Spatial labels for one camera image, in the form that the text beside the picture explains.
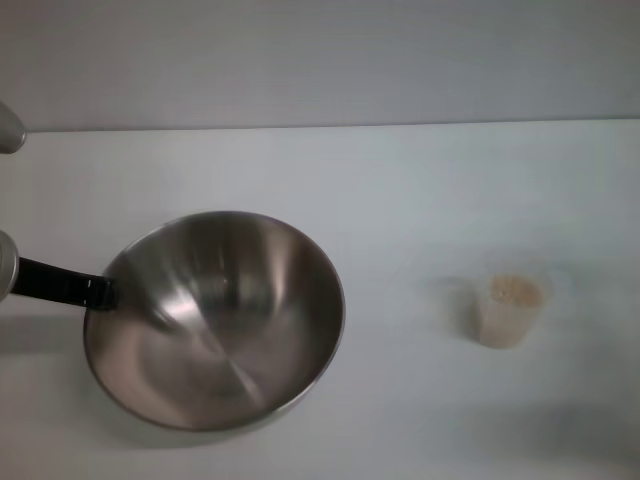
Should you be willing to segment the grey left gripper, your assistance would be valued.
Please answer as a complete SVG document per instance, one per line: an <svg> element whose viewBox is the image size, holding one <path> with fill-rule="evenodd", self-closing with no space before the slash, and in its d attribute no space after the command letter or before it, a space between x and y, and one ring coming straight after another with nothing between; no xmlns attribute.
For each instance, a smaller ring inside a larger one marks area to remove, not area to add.
<svg viewBox="0 0 640 480"><path fill-rule="evenodd" d="M16 295L89 310L111 311L117 306L113 279L20 258L14 240L0 231L0 301L13 287Z"/></svg>

